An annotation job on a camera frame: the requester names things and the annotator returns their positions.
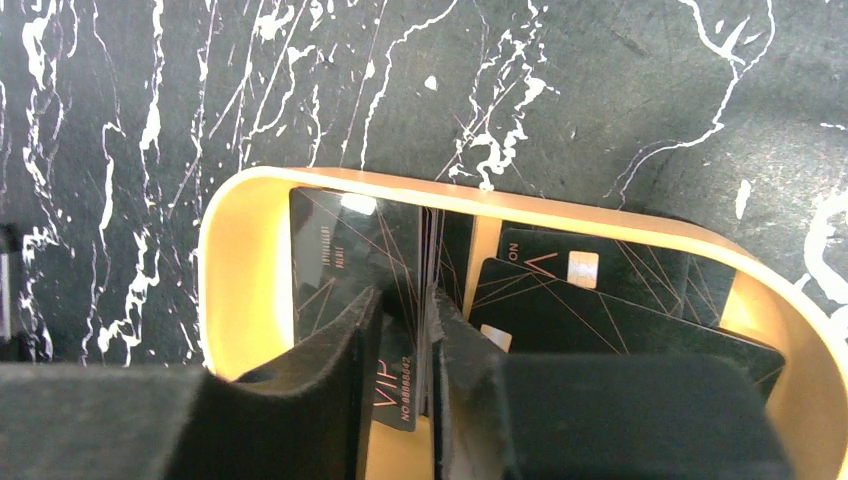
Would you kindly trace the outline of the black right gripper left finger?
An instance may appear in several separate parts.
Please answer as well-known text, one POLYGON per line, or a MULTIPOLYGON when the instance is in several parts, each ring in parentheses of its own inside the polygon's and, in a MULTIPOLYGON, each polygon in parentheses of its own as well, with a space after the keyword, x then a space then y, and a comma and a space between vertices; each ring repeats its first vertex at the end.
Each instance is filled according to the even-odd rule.
POLYGON ((225 381, 194 368, 3 363, 5 479, 361 479, 382 322, 364 289, 225 381))

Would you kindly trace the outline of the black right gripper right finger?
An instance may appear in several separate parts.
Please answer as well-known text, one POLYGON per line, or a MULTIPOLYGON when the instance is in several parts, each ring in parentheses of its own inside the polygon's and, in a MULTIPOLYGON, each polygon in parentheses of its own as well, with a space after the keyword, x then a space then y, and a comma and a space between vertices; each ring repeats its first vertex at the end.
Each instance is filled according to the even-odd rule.
POLYGON ((761 397, 705 356, 509 354, 426 295, 437 479, 788 479, 761 397))

